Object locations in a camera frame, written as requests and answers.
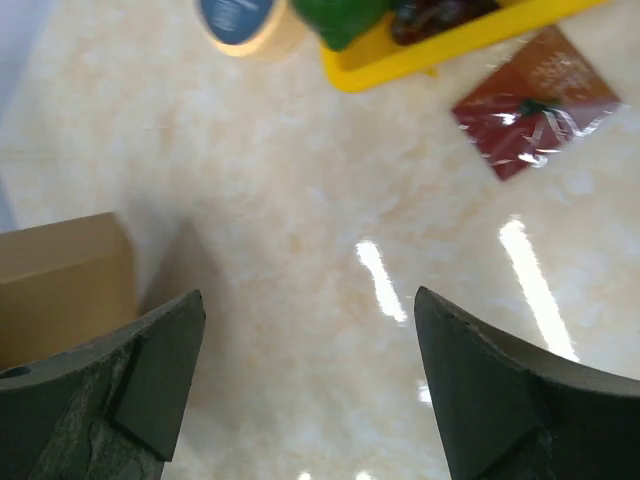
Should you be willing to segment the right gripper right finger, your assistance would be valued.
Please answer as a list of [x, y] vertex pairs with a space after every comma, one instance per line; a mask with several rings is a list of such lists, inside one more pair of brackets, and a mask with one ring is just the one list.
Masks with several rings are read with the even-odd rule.
[[555, 355], [426, 287], [414, 318], [451, 478], [638, 478], [638, 381]]

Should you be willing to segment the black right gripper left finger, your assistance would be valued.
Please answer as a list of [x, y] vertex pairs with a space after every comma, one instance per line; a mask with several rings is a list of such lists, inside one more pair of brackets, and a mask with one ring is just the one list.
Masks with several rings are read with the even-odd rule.
[[160, 478], [204, 328], [193, 290], [88, 343], [2, 369], [2, 478]]

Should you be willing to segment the brown cardboard box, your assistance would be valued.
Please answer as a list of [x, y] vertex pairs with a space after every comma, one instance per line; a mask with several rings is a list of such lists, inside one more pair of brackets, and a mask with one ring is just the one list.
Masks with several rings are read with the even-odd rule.
[[134, 250], [114, 214], [2, 234], [2, 369], [46, 359], [137, 317]]

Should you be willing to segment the small red packet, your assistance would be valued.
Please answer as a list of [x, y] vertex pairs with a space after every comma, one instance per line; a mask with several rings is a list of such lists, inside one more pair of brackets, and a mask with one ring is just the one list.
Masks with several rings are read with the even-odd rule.
[[452, 114], [496, 177], [506, 181], [545, 166], [621, 105], [592, 64], [550, 26], [460, 99]]

